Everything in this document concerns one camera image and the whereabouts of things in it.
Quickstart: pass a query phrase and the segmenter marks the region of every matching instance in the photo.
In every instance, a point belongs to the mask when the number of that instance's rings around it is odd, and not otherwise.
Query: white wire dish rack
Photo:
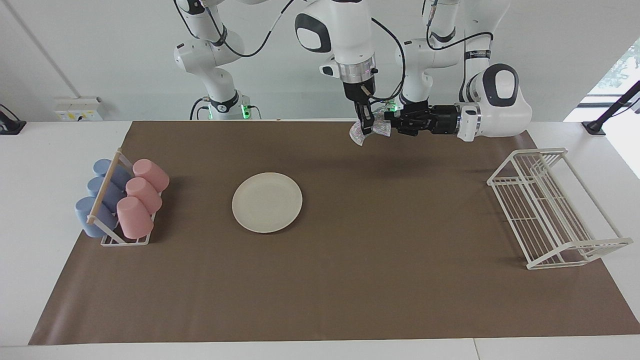
[[[633,243],[582,182],[566,149],[517,150],[487,180],[524,252],[529,270],[580,266]],[[618,238],[597,240],[552,168],[564,162]]]
[[[144,238],[128,239],[128,238],[125,238],[124,236],[120,236],[119,234],[116,233],[116,231],[119,232],[119,225],[120,225],[119,221],[116,224],[116,229],[115,230],[111,230],[107,225],[104,224],[104,222],[100,221],[100,219],[97,216],[98,210],[100,208],[100,203],[102,203],[104,195],[107,192],[107,186],[108,186],[109,182],[111,181],[111,177],[113,177],[113,172],[115,171],[116,166],[118,166],[119,164],[122,164],[122,166],[125,169],[127,169],[127,171],[129,173],[133,174],[133,164],[131,163],[131,161],[129,161],[129,159],[127,159],[122,154],[122,149],[118,148],[118,150],[116,151],[116,154],[113,156],[113,160],[111,161],[111,165],[109,166],[109,169],[107,170],[107,173],[104,176],[104,181],[102,182],[102,186],[100,187],[100,190],[98,191],[98,196],[95,197],[95,202],[93,203],[93,208],[91,209],[91,213],[87,216],[86,223],[89,224],[89,225],[94,225],[95,224],[97,227],[99,227],[100,229],[102,229],[102,231],[104,231],[106,233],[106,235],[103,236],[101,241],[100,241],[100,244],[102,246],[105,246],[105,247],[121,247],[121,246],[146,245],[146,244],[149,243],[149,238],[151,237],[151,233],[146,235]],[[156,213],[151,215],[151,221],[155,222],[155,220],[156,220]]]

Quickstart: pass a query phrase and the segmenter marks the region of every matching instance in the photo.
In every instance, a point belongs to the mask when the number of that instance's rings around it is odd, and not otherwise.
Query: window
[[[582,122],[596,120],[620,96],[640,79],[640,39],[618,60],[587,96],[564,120]],[[635,102],[637,94],[631,99]],[[607,139],[629,167],[640,177],[640,115],[638,105],[604,124]]]

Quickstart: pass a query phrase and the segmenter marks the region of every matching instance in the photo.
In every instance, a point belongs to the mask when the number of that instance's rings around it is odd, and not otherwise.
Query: power strip
[[[57,97],[55,112],[61,121],[103,121],[104,107],[97,97]]]

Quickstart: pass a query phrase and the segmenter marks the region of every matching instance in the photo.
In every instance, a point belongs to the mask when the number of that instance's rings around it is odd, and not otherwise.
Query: white table
[[[96,159],[113,155],[130,125],[33,122],[19,136],[0,138],[0,206],[4,219],[0,227],[1,359],[204,359],[217,355],[234,359],[537,360],[640,356],[640,336],[25,347],[75,244],[79,225],[73,205],[85,196],[91,166]],[[533,123],[529,132],[538,147],[569,149],[575,168],[620,231],[640,242],[640,180],[606,138],[587,135],[579,124],[555,122]],[[636,276],[640,274],[639,259],[638,245],[604,258],[636,317],[640,315],[640,281]]]

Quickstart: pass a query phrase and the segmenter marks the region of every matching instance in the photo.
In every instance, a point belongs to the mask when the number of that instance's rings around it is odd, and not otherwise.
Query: white plate
[[[238,223],[247,230],[273,233],[298,217],[302,192],[290,177],[265,172],[251,176],[238,186],[231,208]]]

